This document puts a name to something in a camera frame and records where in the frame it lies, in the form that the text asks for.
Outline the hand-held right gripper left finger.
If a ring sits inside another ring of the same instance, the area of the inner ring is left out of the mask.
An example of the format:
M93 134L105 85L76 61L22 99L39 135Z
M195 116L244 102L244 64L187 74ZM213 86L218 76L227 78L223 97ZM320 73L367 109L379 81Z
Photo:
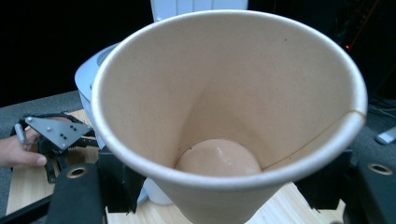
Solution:
M108 213L135 213L145 180L105 147L96 162L60 172L46 224L107 224Z

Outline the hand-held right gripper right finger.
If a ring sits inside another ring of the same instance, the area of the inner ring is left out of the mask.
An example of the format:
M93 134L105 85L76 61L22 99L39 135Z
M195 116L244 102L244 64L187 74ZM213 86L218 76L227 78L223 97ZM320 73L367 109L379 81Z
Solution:
M334 210L344 203L344 224L396 224L396 166L356 157L348 149L294 185L310 208Z

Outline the beige paper cup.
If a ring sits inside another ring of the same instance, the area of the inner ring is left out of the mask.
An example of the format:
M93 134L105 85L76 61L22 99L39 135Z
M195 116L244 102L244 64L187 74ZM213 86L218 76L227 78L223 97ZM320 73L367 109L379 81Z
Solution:
M249 10L153 23L119 43L92 86L92 124L192 224L246 224L282 186L355 139L361 73L329 37Z

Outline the white desk frame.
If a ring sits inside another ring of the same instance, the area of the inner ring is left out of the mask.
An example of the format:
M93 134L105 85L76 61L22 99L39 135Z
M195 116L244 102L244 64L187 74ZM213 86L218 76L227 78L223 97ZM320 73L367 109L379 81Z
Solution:
M381 145L388 145L393 143L396 140L396 126L380 133L376 138L375 141Z

